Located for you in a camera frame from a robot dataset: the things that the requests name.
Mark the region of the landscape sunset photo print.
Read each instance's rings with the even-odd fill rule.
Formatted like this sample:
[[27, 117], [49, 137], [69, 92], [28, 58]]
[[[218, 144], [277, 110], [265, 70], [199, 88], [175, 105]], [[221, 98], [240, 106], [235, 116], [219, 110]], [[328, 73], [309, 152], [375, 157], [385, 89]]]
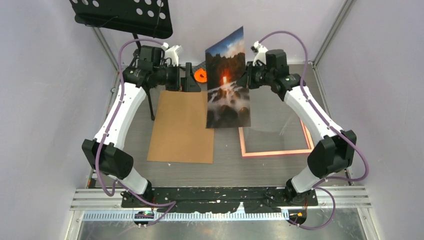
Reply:
[[246, 70], [244, 28], [241, 26], [205, 50], [207, 76], [206, 128], [251, 125], [249, 89], [237, 84]]

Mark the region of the brown cardboard backing board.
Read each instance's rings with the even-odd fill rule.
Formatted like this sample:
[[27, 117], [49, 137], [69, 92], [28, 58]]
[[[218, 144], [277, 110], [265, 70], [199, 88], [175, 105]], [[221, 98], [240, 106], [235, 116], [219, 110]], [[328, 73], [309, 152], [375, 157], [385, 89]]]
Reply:
[[207, 92], [160, 93], [147, 160], [212, 164], [214, 130], [206, 127]]

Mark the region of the transparent acrylic sheet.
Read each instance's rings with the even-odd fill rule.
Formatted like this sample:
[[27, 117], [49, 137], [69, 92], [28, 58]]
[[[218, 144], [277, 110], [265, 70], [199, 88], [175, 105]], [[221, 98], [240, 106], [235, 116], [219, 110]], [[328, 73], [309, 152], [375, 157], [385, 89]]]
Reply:
[[249, 96], [251, 125], [243, 128], [248, 154], [308, 148], [299, 117], [269, 86], [250, 90]]

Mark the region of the pink wooden picture frame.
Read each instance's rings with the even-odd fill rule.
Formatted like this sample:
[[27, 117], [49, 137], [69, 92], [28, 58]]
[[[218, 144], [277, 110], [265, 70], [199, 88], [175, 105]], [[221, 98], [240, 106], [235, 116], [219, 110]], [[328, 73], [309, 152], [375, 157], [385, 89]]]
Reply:
[[302, 131], [303, 131], [303, 135], [304, 135], [304, 138], [305, 138], [307, 148], [305, 148], [305, 149], [293, 149], [293, 150], [247, 152], [244, 130], [243, 130], [242, 127], [239, 127], [238, 133], [239, 133], [241, 156], [243, 158], [259, 158], [259, 157], [275, 157], [275, 156], [284, 156], [284, 155], [310, 154], [314, 149], [313, 139], [312, 139], [311, 133], [301, 120], [299, 122], [300, 122], [300, 125], [302, 127]]

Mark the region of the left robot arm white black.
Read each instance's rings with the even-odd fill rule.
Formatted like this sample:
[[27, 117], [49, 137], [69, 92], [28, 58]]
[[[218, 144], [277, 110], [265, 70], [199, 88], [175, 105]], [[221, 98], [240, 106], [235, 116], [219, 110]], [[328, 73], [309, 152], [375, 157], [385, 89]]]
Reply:
[[152, 184], [134, 168], [133, 157], [124, 152], [126, 136], [141, 103], [151, 99], [152, 88], [200, 92], [191, 63], [187, 64], [185, 76], [180, 76], [181, 51], [180, 45], [166, 44], [136, 49], [131, 64], [120, 73], [117, 96], [104, 124], [93, 139], [85, 139], [81, 146], [92, 169], [125, 186], [141, 207], [153, 202]]

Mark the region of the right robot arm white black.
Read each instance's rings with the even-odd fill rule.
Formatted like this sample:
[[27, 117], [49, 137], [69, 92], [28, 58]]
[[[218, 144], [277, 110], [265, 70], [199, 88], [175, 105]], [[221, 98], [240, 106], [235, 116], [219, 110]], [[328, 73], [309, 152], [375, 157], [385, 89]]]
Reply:
[[314, 144], [307, 157], [307, 166], [290, 178], [283, 190], [287, 203], [299, 205], [325, 178], [352, 165], [357, 136], [352, 130], [343, 130], [334, 123], [318, 105], [301, 76], [290, 73], [284, 50], [259, 46], [252, 51], [255, 57], [247, 63], [237, 84], [251, 90], [269, 86], [297, 114]]

